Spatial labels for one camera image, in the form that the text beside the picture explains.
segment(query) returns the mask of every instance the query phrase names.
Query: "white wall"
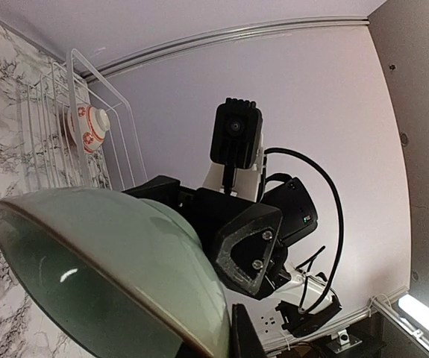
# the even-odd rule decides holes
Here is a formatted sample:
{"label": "white wall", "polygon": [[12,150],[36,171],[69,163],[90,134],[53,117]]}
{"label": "white wall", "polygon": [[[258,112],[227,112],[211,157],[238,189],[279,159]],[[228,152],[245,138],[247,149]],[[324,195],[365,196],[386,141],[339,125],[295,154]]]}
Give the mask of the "white wall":
{"label": "white wall", "polygon": [[[429,306],[429,1],[390,0],[371,16],[404,148],[412,215],[411,294]],[[396,65],[391,71],[389,66]]]}
{"label": "white wall", "polygon": [[[404,161],[367,27],[215,45],[110,80],[131,101],[150,178],[165,174],[185,186],[202,184],[216,108],[226,97],[257,102],[266,146],[294,148],[325,168],[345,211],[345,248],[334,283],[344,306],[339,317],[366,307],[373,295],[408,285]],[[290,249],[289,261],[300,263],[326,244],[314,269],[328,273],[337,223],[327,184],[290,158],[270,158],[268,170],[299,176],[319,211],[319,228]],[[248,304],[256,324],[275,302]]]}

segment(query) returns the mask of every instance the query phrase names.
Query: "marble wallpaper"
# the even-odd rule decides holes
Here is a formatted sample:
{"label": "marble wallpaper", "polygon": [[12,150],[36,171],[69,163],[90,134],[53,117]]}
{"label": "marble wallpaper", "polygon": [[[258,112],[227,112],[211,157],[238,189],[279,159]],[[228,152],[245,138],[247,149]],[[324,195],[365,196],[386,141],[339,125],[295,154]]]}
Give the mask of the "marble wallpaper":
{"label": "marble wallpaper", "polygon": [[[34,155],[28,141],[25,121],[28,103],[26,84],[35,84],[41,72],[49,71],[50,59],[0,26],[0,198],[18,195],[38,187],[35,176]],[[30,103],[37,110],[37,103]],[[47,144],[40,131],[35,130],[37,167],[42,181],[50,181],[53,168],[47,170],[44,163]],[[54,156],[63,154],[56,146]],[[94,175],[103,168],[94,158]],[[60,172],[63,181],[70,174]],[[0,358],[60,358],[91,357],[67,338],[25,294],[17,283],[0,252]]]}

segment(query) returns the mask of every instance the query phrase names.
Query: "screw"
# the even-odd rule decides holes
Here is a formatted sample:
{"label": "screw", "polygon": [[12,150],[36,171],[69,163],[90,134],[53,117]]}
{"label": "screw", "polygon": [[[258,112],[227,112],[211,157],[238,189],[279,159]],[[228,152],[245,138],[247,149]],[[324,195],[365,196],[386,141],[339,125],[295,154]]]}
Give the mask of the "screw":
{"label": "screw", "polygon": [[411,271],[411,278],[413,279],[413,281],[418,282],[418,280],[420,279],[420,276],[419,276],[418,272]]}
{"label": "screw", "polygon": [[262,238],[266,241],[271,241],[272,237],[274,237],[274,236],[272,235],[272,232],[270,230],[264,231],[262,233]]}
{"label": "screw", "polygon": [[410,142],[410,139],[408,138],[408,135],[406,133],[400,132],[400,142],[401,145],[406,147],[408,143]]}
{"label": "screw", "polygon": [[261,260],[254,260],[252,261],[252,267],[254,270],[262,270],[264,267],[264,263]]}

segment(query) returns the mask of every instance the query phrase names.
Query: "metal bracket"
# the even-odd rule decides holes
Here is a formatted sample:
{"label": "metal bracket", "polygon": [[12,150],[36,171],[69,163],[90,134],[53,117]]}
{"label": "metal bracket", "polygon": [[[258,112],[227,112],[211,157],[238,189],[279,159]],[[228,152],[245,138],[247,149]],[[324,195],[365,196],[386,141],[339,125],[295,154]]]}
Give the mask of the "metal bracket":
{"label": "metal bracket", "polygon": [[413,332],[413,333],[411,333],[411,335],[413,336],[413,337],[415,337],[416,339],[420,339],[420,338],[422,338],[423,337],[423,331],[422,330],[420,330],[420,329],[418,329],[418,330],[416,330],[415,332]]}
{"label": "metal bracket", "polygon": [[335,340],[330,343],[327,343],[326,347],[328,347],[335,354],[347,351],[348,349],[362,343],[361,339],[358,339],[356,336],[348,334],[346,329],[339,330],[338,332],[332,334],[331,338]]}

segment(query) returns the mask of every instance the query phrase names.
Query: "webcam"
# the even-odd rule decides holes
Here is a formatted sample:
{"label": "webcam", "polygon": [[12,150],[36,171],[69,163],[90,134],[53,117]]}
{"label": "webcam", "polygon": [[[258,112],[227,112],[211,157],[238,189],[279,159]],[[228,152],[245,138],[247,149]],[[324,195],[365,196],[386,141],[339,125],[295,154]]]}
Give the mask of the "webcam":
{"label": "webcam", "polygon": [[217,107],[211,160],[235,169],[250,169],[256,160],[262,121],[256,102],[227,98]]}

